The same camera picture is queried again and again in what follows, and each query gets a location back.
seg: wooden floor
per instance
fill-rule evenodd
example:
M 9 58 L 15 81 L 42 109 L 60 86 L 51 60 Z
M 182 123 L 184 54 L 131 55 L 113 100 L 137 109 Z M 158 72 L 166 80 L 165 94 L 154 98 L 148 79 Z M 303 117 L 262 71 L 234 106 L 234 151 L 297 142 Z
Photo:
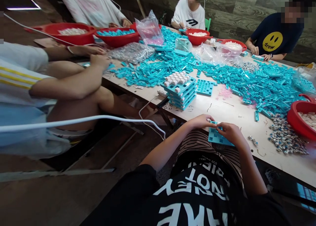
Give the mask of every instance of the wooden floor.
M 28 13 L 10 12 L 10 16 L 26 25 L 48 23 L 40 11 Z M 42 35 L 28 34 L 7 19 L 4 22 L 4 39 L 24 45 L 34 45 Z M 0 183 L 1 225 L 79 225 L 99 204 L 114 184 L 127 172 L 135 169 L 141 160 L 161 142 L 160 137 L 146 126 L 138 126 L 145 134 L 136 134 L 131 142 L 113 159 L 109 167 L 117 167 L 114 173 L 82 176 L 44 177 L 40 179 Z M 116 127 L 105 136 L 91 154 L 78 162 L 73 169 L 103 166 L 131 131 L 125 126 Z M 173 156 L 159 172 L 158 181 L 163 184 L 169 177 L 175 161 Z M 17 156 L 0 155 L 0 172 L 47 170 L 39 161 Z M 280 202 L 294 226 L 315 226 L 316 217 L 305 210 Z

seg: wall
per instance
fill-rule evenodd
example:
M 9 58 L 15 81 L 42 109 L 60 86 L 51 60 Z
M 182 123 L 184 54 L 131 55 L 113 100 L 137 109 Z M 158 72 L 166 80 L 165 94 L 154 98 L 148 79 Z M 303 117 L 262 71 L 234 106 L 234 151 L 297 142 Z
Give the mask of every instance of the wall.
M 115 0 L 126 11 L 126 15 L 141 13 L 136 0 Z M 153 9 L 159 19 L 163 12 L 167 12 L 166 22 L 170 22 L 179 0 L 140 0 L 145 14 Z M 217 38 L 232 38 L 245 42 L 260 22 L 269 14 L 275 13 L 284 6 L 285 0 L 206 0 L 205 17 L 211 18 L 210 33 Z M 316 26 L 309 23 L 305 26 L 292 54 L 286 60 L 297 63 L 316 62 Z

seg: chair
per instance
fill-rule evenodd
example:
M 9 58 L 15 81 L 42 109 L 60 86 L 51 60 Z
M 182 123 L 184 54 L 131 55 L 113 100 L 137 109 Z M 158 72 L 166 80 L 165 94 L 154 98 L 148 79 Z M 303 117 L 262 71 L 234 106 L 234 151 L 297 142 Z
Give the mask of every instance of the chair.
M 211 18 L 205 19 L 205 28 L 207 31 L 210 30 L 210 25 L 211 25 Z

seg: striped shorts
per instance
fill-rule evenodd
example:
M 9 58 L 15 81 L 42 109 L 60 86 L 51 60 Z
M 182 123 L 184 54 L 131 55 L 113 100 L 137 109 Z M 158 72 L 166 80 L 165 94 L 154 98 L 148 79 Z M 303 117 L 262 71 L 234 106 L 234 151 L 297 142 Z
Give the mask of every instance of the striped shorts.
M 202 151 L 216 154 L 234 170 L 242 183 L 239 152 L 235 147 L 208 142 L 206 134 L 193 130 L 182 141 L 177 159 L 187 151 Z

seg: table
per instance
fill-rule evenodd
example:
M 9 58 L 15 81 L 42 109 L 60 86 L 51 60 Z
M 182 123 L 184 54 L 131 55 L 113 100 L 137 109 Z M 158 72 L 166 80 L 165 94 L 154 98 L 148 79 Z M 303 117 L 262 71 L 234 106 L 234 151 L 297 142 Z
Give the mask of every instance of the table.
M 45 41 L 37 39 L 37 42 L 39 40 L 41 42 L 40 45 L 45 45 Z M 244 57 L 244 61 L 255 63 L 250 55 Z M 118 60 L 113 60 L 113 63 L 116 66 L 115 69 L 122 67 L 121 62 Z M 196 77 L 196 75 L 197 70 L 194 69 L 194 71 L 190 73 L 190 76 Z M 200 79 L 214 81 L 211 77 L 206 77 L 204 73 L 201 73 Z M 109 82 L 124 90 L 126 93 L 151 101 L 151 103 L 155 105 L 158 105 L 164 99 L 158 96 L 157 93 L 158 90 L 163 91 L 162 87 L 155 86 L 153 88 L 137 89 L 132 86 L 127 86 L 125 79 L 118 79 L 114 75 L 103 76 L 103 81 Z M 313 142 L 307 145 L 306 148 L 309 152 L 307 156 L 284 155 L 282 152 L 277 152 L 274 144 L 268 141 L 268 136 L 272 132 L 269 126 L 273 124 L 273 122 L 261 113 L 259 114 L 259 121 L 255 122 L 254 109 L 244 105 L 241 99 L 236 95 L 226 100 L 223 100 L 220 96 L 219 99 L 216 100 L 215 98 L 222 88 L 225 88 L 223 84 L 214 87 L 211 97 L 197 94 L 197 97 L 184 111 L 177 109 L 169 103 L 162 108 L 162 111 L 181 121 L 188 121 L 200 114 L 206 113 L 212 115 L 217 122 L 230 122 L 238 125 L 247 140 L 247 137 L 252 135 L 259 143 L 259 146 L 255 147 L 253 143 L 248 140 L 250 148 L 253 150 L 252 155 L 256 160 L 267 163 L 272 169 L 289 174 L 295 181 L 315 191 L 316 143 Z

